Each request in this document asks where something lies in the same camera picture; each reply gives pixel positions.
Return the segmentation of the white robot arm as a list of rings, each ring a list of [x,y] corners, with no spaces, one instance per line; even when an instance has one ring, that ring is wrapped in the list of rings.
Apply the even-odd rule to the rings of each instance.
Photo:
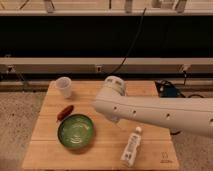
[[[213,138],[213,98],[128,96],[126,82],[108,76],[93,107],[112,122],[127,119]]]

